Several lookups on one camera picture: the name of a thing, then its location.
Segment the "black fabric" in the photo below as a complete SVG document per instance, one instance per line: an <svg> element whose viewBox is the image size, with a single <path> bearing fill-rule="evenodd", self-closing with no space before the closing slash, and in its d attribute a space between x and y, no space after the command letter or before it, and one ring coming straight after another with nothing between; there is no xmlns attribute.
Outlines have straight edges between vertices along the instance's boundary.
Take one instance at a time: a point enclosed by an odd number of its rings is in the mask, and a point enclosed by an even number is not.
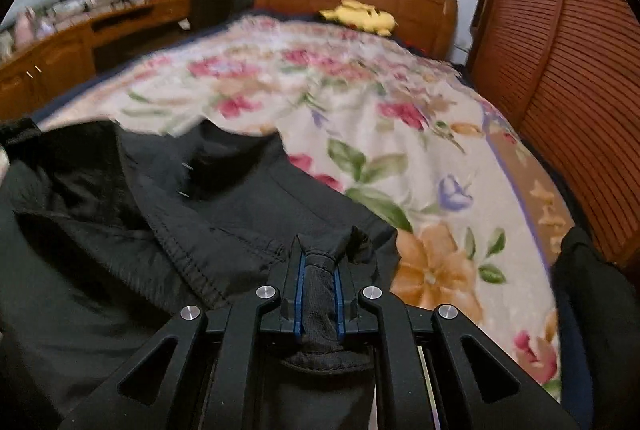
<svg viewBox="0 0 640 430"><path fill-rule="evenodd" d="M593 380L584 341L569 295L555 288L554 297L562 363L560 405L571 414L580 430L589 430L593 423Z"/></svg>
<svg viewBox="0 0 640 430"><path fill-rule="evenodd" d="M552 285L566 293L580 326L593 378L593 427L638 428L640 303L633 286L578 227L562 240Z"/></svg>
<svg viewBox="0 0 640 430"><path fill-rule="evenodd" d="M0 374L42 428L169 316L233 303L292 251L308 257L305 336L272 356L265 421L278 425L265 428L366 428L371 360L337 343L328 278L348 258L364 281L388 288L396 230L290 164L278 134L238 136L204 121L175 139L96 121L4 147ZM340 411L300 410L339 383Z"/></svg>
<svg viewBox="0 0 640 430"><path fill-rule="evenodd" d="M231 9L231 15L245 13L254 8L255 0L234 0L234 6Z"/></svg>

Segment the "pink flower pattern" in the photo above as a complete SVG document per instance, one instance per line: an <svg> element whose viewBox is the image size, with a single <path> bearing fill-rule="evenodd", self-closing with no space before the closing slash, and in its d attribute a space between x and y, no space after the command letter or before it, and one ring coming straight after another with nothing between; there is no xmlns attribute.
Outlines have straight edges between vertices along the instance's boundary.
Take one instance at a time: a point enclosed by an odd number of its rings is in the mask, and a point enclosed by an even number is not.
<svg viewBox="0 0 640 430"><path fill-rule="evenodd" d="M527 331L520 331L513 339L518 364L539 384L551 380L558 371L558 356L553 345L544 338L536 338L538 354L533 352Z"/></svg>
<svg viewBox="0 0 640 430"><path fill-rule="evenodd" d="M338 38L341 40L357 40L360 33L351 29L341 29L338 33Z"/></svg>
<svg viewBox="0 0 640 430"><path fill-rule="evenodd" d="M503 132L502 133L502 137L507 140L509 143L511 143L512 145L517 145L518 144L518 140L514 137L513 134L510 134L509 132Z"/></svg>
<svg viewBox="0 0 640 430"><path fill-rule="evenodd" d="M424 130L424 117L411 103L379 103L378 112L386 118L398 118L416 130Z"/></svg>
<svg viewBox="0 0 640 430"><path fill-rule="evenodd" d="M381 66L391 70L404 69L405 71L407 71L409 69L407 64L399 64L396 62L392 62L391 60L389 60L384 56L378 56L376 58L376 62L379 63Z"/></svg>
<svg viewBox="0 0 640 430"><path fill-rule="evenodd" d="M247 78L260 72L260 67L234 60L214 56L189 64L193 76L214 76L216 78Z"/></svg>
<svg viewBox="0 0 640 430"><path fill-rule="evenodd" d="M366 80L372 73L356 64L344 63L331 56L325 56L306 49L294 49L282 54L283 60L290 64L304 67L313 67L326 76L342 78L347 82Z"/></svg>
<svg viewBox="0 0 640 430"><path fill-rule="evenodd" d="M311 175L317 181L333 188L336 192L342 191L342 184L338 179L335 179L327 174L314 174L311 171L314 160L307 154L289 154L289 161L293 166L300 168L303 172Z"/></svg>
<svg viewBox="0 0 640 430"><path fill-rule="evenodd" d="M154 58L149 59L146 62L146 66L147 67L161 67L163 65L170 65L172 63L171 57L163 55L163 56L156 56Z"/></svg>
<svg viewBox="0 0 640 430"><path fill-rule="evenodd" d="M147 78L156 76L156 74L158 74L158 71L156 71L155 69L147 69L146 71L142 71L141 73L138 73L135 76L133 76L133 79L135 81L146 80Z"/></svg>
<svg viewBox="0 0 640 430"><path fill-rule="evenodd" d="M244 96L238 96L236 98L228 98L226 100L222 100L218 102L215 108L222 114L225 118L238 118L240 114L244 110L252 112L254 110L259 110L262 108L261 103L252 103Z"/></svg>

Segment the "cabinet door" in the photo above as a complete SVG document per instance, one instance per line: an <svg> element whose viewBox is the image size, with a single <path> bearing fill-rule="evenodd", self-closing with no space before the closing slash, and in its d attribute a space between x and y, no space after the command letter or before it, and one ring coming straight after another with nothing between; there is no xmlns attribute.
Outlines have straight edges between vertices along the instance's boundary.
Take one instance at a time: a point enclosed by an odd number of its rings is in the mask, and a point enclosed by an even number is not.
<svg viewBox="0 0 640 430"><path fill-rule="evenodd" d="M562 0L495 0L471 76L518 128L540 79Z"/></svg>
<svg viewBox="0 0 640 430"><path fill-rule="evenodd" d="M47 102L94 76L92 53L79 36L53 37L37 57L40 93Z"/></svg>
<svg viewBox="0 0 640 430"><path fill-rule="evenodd" d="M564 0L520 132L562 172L604 255L640 251L640 23L625 0Z"/></svg>
<svg viewBox="0 0 640 430"><path fill-rule="evenodd" d="M0 120L15 120L37 108L34 70L20 64L0 72Z"/></svg>

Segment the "yellow stuffed toy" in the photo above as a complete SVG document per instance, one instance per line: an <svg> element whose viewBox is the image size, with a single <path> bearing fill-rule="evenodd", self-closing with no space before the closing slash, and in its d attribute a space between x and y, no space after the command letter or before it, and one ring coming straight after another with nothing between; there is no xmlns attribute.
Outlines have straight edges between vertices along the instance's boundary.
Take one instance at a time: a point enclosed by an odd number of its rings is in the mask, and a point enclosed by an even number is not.
<svg viewBox="0 0 640 430"><path fill-rule="evenodd" d="M371 4L363 4L356 0L343 0L335 9L321 11L327 20L336 20L343 25L352 25L367 33L380 36L391 36L396 20L385 11L376 11Z"/></svg>

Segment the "metal screw head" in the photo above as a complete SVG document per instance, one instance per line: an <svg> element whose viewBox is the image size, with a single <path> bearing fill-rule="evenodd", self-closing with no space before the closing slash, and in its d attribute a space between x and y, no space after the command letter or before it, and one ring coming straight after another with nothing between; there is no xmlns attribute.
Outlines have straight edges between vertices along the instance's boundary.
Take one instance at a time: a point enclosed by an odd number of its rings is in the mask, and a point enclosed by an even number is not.
<svg viewBox="0 0 640 430"><path fill-rule="evenodd" d="M362 294L369 300L375 300L376 298L380 298L382 296L382 289L374 285L370 285L362 290Z"/></svg>
<svg viewBox="0 0 640 430"><path fill-rule="evenodd" d="M183 307L180 311L180 316L184 320L195 320L200 316L200 308L195 305L187 305L187 307Z"/></svg>
<svg viewBox="0 0 640 430"><path fill-rule="evenodd" d="M264 298L266 300L267 298L271 298L276 294L276 288L270 285L261 285L258 289L255 290L255 293L260 298Z"/></svg>
<svg viewBox="0 0 640 430"><path fill-rule="evenodd" d="M458 316L458 310L453 305L444 304L438 307L438 314L447 320L453 320Z"/></svg>

